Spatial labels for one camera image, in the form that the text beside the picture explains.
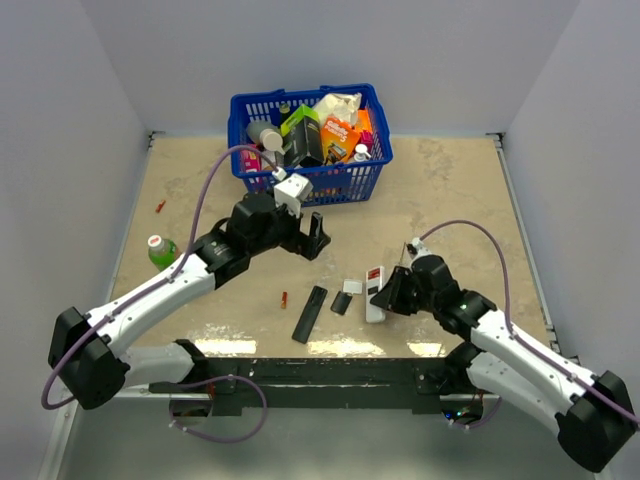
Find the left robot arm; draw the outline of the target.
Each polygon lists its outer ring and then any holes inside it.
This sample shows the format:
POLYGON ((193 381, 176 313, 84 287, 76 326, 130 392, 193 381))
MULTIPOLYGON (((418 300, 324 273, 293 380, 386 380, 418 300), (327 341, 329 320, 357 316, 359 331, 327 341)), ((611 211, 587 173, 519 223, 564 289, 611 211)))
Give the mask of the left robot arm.
POLYGON ((171 382, 185 392, 200 390, 207 368, 196 361, 198 351, 190 343, 137 348, 135 341, 182 306, 247 271, 262 253, 282 248, 316 259, 331 238, 320 213, 312 214, 308 232, 301 230, 302 218, 297 197, 278 191, 247 194, 228 217, 145 283, 87 312, 67 308, 54 323, 48 353, 52 377, 85 410, 140 384, 171 382))

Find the white battery cover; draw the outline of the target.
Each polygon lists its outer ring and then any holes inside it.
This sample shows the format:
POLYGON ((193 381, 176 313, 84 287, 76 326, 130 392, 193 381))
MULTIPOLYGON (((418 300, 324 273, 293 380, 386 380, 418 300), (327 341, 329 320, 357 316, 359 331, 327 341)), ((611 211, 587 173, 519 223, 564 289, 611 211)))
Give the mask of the white battery cover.
POLYGON ((349 295, 361 295, 363 293, 363 282, 355 279, 345 279, 342 291, 349 295))

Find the black remote control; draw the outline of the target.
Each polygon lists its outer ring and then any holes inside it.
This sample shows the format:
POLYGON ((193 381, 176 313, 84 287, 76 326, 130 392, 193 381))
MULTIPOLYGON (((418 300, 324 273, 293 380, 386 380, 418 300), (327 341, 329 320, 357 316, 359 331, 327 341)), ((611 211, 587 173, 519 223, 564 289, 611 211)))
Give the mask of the black remote control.
POLYGON ((328 291, 320 286, 314 286, 310 292, 308 300, 304 305, 302 313, 292 333, 292 339, 301 344, 306 344, 311 331, 318 318, 322 305, 326 299, 328 291))

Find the white red remote control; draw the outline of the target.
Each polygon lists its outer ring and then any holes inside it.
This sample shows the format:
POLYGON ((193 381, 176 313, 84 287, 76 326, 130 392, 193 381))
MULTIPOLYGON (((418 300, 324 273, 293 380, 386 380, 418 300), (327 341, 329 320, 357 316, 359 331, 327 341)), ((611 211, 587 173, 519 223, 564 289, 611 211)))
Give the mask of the white red remote control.
POLYGON ((386 319, 386 312, 383 308, 373 303, 373 298, 380 292, 385 284, 385 268, 383 266, 373 267, 366 272, 365 290, 365 321, 368 324, 381 323, 386 319))

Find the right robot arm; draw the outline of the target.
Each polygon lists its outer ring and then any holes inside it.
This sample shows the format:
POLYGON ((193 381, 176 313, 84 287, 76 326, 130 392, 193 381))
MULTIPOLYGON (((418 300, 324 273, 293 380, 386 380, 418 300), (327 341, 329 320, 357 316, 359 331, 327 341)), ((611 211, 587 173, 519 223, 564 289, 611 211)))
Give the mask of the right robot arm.
POLYGON ((417 256, 367 274, 367 300, 394 314, 427 312, 447 332, 462 338, 449 354, 448 386, 498 395, 540 424, 579 466, 600 473, 638 431, 625 382, 611 371, 597 375, 543 345, 508 322, 482 294, 460 288, 444 260, 417 256))

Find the black battery cover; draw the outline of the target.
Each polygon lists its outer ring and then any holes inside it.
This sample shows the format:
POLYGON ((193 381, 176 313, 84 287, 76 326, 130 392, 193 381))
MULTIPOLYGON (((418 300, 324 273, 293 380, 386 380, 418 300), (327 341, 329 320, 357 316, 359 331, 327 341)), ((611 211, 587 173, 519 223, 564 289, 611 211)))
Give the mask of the black battery cover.
POLYGON ((331 304, 331 311, 340 315, 340 316, 344 316, 346 311, 349 308, 349 305, 351 303, 352 300, 352 295, 349 293, 345 293, 342 291, 339 291, 336 294, 336 297, 334 298, 332 304, 331 304))

